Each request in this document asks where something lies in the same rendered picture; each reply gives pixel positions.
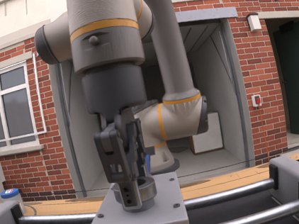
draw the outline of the blue lid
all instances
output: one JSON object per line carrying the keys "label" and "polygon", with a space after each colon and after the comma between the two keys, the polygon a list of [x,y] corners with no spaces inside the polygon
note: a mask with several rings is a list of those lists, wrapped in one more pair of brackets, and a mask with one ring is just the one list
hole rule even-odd
{"label": "blue lid", "polygon": [[18,195],[18,189],[9,189],[9,190],[3,191],[1,193],[1,197],[3,199],[12,198],[12,197],[14,197],[16,195]]}

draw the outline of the window frame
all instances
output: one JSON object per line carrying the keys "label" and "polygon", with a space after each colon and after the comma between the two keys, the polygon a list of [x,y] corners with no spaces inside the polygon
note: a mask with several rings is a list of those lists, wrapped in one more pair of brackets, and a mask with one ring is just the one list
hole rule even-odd
{"label": "window frame", "polygon": [[[1,85],[0,85],[0,116],[1,116],[2,126],[3,126],[3,131],[4,131],[4,137],[5,137],[5,139],[0,140],[0,142],[6,142],[6,146],[0,147],[0,153],[1,152],[6,152],[6,151],[9,151],[9,150],[17,150],[17,149],[21,149],[21,148],[27,148],[27,147],[40,145],[38,135],[41,134],[41,133],[44,133],[44,132],[38,133],[37,128],[36,128],[36,123],[35,123],[35,118],[34,118],[34,111],[33,111],[33,106],[32,106],[32,100],[31,100],[31,95],[30,95],[30,87],[29,87],[26,60],[24,60],[22,62],[18,62],[14,65],[10,65],[10,66],[5,67],[3,69],[0,69],[0,75],[2,75],[3,73],[6,73],[6,72],[10,72],[12,70],[18,69],[20,67],[23,67],[23,70],[24,70],[24,76],[25,76],[25,83],[24,84],[20,84],[18,86],[14,86],[14,87],[11,87],[11,88],[8,88],[8,89],[5,89],[5,90],[1,90]],[[6,114],[5,114],[5,110],[4,110],[4,103],[3,103],[2,96],[5,95],[5,94],[9,94],[11,92],[21,90],[21,89],[26,89],[27,98],[28,98],[28,105],[29,105],[29,111],[30,111],[30,117],[31,117],[32,125],[33,125],[33,133],[27,134],[27,135],[19,135],[17,137],[10,138],[9,137],[9,127],[8,127],[8,124],[7,124],[7,121],[6,121]],[[16,144],[16,145],[11,144],[12,140],[25,138],[25,137],[30,137],[30,136],[34,136],[35,141],[20,143],[20,144]]]}

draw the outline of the dark green door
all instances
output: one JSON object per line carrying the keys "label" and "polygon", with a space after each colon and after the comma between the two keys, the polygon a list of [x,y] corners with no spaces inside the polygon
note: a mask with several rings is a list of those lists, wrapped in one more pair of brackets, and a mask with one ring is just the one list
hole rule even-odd
{"label": "dark green door", "polygon": [[299,23],[273,33],[278,51],[290,116],[290,132],[299,134]]}

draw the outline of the window sill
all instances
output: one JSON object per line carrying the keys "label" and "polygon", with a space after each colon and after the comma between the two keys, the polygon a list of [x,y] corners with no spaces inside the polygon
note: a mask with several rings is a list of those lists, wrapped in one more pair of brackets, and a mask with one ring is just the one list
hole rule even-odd
{"label": "window sill", "polygon": [[15,155],[15,154],[21,154],[24,152],[34,152],[34,151],[39,151],[44,148],[44,145],[34,145],[30,147],[22,147],[14,150],[7,150],[0,152],[0,157],[7,156],[7,155]]}

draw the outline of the orange stripe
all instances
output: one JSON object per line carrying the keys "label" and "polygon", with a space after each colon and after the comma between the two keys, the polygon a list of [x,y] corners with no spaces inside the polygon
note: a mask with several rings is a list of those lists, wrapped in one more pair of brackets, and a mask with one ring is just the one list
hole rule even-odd
{"label": "orange stripe", "polygon": [[155,145],[154,148],[155,148],[155,149],[159,149],[160,147],[163,147],[163,146],[165,146],[165,145],[166,145],[166,142],[163,142],[163,143],[161,143],[161,144]]}
{"label": "orange stripe", "polygon": [[188,102],[196,100],[196,99],[198,99],[200,97],[201,97],[201,94],[197,94],[196,96],[192,96],[192,97],[187,98],[187,99],[181,99],[179,101],[163,101],[163,104],[174,105],[174,104],[180,104],[180,103],[188,103]]}
{"label": "orange stripe", "polygon": [[142,12],[142,0],[140,0],[140,10],[139,10],[139,13],[137,15],[137,19],[141,16],[141,12]]}
{"label": "orange stripe", "polygon": [[166,136],[166,133],[165,133],[165,129],[164,129],[164,126],[163,126],[163,120],[162,120],[162,103],[160,103],[158,105],[158,120],[159,120],[159,126],[160,126],[160,130],[161,130],[161,134],[163,136],[163,138],[165,140],[167,140],[167,136]]}
{"label": "orange stripe", "polygon": [[78,38],[80,35],[91,32],[93,30],[98,30],[98,29],[107,28],[107,27],[116,27],[116,26],[128,26],[128,27],[133,27],[133,28],[139,29],[138,23],[136,21],[133,21],[133,20],[130,20],[127,18],[105,19],[102,21],[89,23],[85,26],[82,26],[82,27],[76,29],[71,34],[71,42],[73,42],[73,40]]}

